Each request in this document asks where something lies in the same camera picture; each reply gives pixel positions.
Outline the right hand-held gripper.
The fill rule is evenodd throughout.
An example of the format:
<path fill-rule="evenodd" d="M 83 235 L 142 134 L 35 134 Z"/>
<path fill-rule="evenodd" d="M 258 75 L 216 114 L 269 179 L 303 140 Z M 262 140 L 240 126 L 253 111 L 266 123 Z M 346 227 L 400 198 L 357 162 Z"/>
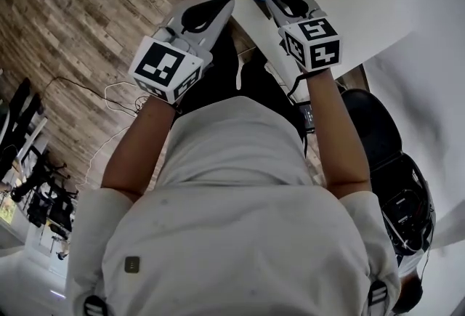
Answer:
<path fill-rule="evenodd" d="M 281 46 L 302 72 L 339 65 L 341 36 L 315 0 L 265 0 L 278 26 Z"/>

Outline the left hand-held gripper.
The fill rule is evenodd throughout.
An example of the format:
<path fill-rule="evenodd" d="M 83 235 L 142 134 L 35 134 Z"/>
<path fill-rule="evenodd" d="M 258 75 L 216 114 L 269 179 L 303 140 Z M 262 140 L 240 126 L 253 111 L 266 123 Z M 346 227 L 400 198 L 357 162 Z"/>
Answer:
<path fill-rule="evenodd" d="M 129 67 L 138 87 L 169 104 L 178 103 L 201 79 L 213 57 L 209 52 L 230 19 L 235 0 L 184 0 L 173 8 L 170 28 L 143 38 Z"/>

